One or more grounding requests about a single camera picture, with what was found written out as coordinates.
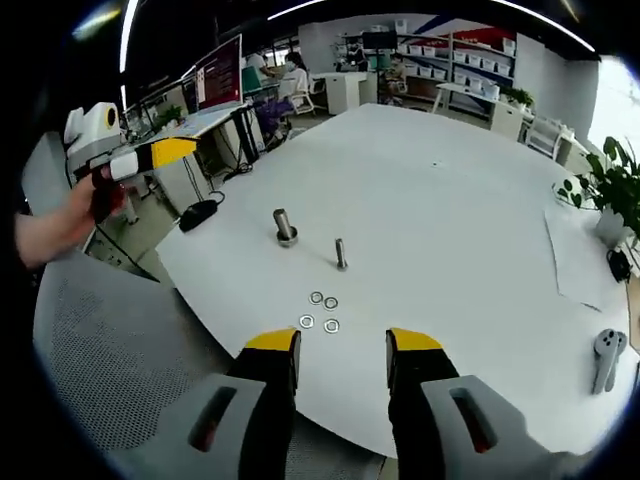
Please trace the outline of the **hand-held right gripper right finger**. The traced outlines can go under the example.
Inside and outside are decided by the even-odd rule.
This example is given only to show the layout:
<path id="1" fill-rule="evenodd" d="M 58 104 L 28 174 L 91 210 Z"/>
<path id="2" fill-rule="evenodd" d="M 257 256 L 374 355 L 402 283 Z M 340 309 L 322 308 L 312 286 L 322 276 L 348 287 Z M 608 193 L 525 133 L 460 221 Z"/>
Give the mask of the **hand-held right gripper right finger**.
<path id="1" fill-rule="evenodd" d="M 388 416 L 401 479 L 571 479 L 575 457 L 528 433 L 524 415 L 434 338 L 386 332 Z"/>

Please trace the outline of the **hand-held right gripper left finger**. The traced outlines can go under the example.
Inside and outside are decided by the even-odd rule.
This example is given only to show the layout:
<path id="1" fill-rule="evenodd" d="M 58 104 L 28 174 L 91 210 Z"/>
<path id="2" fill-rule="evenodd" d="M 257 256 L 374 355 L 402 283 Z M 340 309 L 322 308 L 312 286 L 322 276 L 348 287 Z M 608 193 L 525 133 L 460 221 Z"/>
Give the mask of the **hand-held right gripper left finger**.
<path id="1" fill-rule="evenodd" d="M 301 333 L 251 339 L 224 374 L 165 407 L 140 446 L 111 453 L 124 479 L 282 479 L 296 412 Z"/>

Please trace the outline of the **person's left hand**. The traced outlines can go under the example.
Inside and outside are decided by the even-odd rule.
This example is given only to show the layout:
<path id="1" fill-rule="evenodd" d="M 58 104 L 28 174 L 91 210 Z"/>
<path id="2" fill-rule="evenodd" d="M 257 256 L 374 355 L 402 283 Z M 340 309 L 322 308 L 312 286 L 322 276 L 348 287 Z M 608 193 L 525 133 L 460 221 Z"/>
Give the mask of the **person's left hand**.
<path id="1" fill-rule="evenodd" d="M 100 169 L 93 170 L 71 189 L 65 215 L 69 233 L 76 241 L 84 239 L 109 216 L 113 190 L 114 183 Z"/>

